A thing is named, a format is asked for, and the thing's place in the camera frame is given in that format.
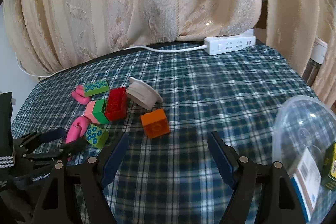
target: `barcode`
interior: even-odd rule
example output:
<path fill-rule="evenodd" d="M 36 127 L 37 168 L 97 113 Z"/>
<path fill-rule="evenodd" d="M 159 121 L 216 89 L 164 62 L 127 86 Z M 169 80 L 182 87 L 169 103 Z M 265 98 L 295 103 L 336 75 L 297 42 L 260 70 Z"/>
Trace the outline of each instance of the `barcode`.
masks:
<path fill-rule="evenodd" d="M 336 160 L 333 160 L 333 168 L 331 173 L 336 173 Z"/>
<path fill-rule="evenodd" d="M 301 171 L 301 174 L 303 176 L 303 179 L 306 181 L 307 177 L 308 177 L 308 168 L 307 168 L 307 166 L 305 165 L 304 162 L 302 163 L 302 165 L 300 167 L 300 171 Z"/>

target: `white bottle cap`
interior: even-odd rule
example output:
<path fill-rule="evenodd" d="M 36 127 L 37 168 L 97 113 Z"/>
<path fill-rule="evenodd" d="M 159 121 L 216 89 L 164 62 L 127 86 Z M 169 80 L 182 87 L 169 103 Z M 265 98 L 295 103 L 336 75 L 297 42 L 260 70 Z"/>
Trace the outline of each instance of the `white bottle cap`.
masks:
<path fill-rule="evenodd" d="M 147 110 L 152 110 L 156 102 L 163 102 L 160 94 L 144 81 L 138 80 L 134 77 L 130 77 L 128 80 L 131 84 L 126 90 L 126 95 L 138 105 Z"/>
<path fill-rule="evenodd" d="M 327 49 L 328 49 L 328 44 L 317 37 L 315 39 L 314 47 L 311 52 L 310 58 L 319 64 L 323 64 L 324 57 L 326 56 L 326 53 L 327 53 Z"/>

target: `power strip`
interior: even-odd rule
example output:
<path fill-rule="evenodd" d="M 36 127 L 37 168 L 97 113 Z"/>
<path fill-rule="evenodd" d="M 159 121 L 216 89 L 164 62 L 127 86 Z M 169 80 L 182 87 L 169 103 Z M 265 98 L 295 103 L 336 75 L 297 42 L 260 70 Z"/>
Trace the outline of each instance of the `power strip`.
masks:
<path fill-rule="evenodd" d="M 255 45 L 256 37 L 249 34 L 233 35 L 230 37 L 206 37 L 204 51 L 209 55 L 225 52 L 240 51 L 246 47 Z"/>

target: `blue gripper pad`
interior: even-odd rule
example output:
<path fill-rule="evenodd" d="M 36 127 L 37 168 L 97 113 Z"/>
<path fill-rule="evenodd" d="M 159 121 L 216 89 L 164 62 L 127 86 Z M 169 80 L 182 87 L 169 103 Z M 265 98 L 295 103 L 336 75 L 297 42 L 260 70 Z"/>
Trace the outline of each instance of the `blue gripper pad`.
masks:
<path fill-rule="evenodd" d="M 64 137 L 65 135 L 67 134 L 67 132 L 65 131 L 64 128 L 57 128 L 57 129 L 53 129 L 53 130 L 50 130 L 46 133 L 42 133 L 40 135 L 40 141 L 42 143 L 48 143 L 48 142 L 51 142 L 51 141 L 54 141 L 54 140 L 57 140 L 59 138 L 62 138 Z"/>
<path fill-rule="evenodd" d="M 208 133 L 208 148 L 224 183 L 234 189 L 237 184 L 234 172 L 238 170 L 238 163 L 216 131 Z"/>
<path fill-rule="evenodd" d="M 128 150 L 128 135 L 125 133 L 118 134 L 114 140 L 114 142 L 110 145 L 112 148 L 112 152 L 107 159 L 105 159 L 104 166 L 99 166 L 98 169 L 101 170 L 101 180 L 100 185 L 102 189 L 104 189 L 107 185 L 113 182 L 114 177 L 118 171 L 118 168 L 123 160 L 126 151 Z"/>

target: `beige curtain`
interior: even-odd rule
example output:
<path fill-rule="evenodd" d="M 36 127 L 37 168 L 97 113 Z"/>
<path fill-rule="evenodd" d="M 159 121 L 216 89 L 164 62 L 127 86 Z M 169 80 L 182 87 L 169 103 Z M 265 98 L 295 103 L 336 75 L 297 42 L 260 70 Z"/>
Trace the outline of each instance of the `beige curtain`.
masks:
<path fill-rule="evenodd" d="M 302 76 L 315 37 L 328 44 L 313 89 L 331 106 L 336 99 L 335 0 L 268 0 L 266 44 L 278 50 Z"/>
<path fill-rule="evenodd" d="M 11 45 L 48 75 L 131 45 L 203 40 L 252 28 L 261 0 L 5 0 Z"/>

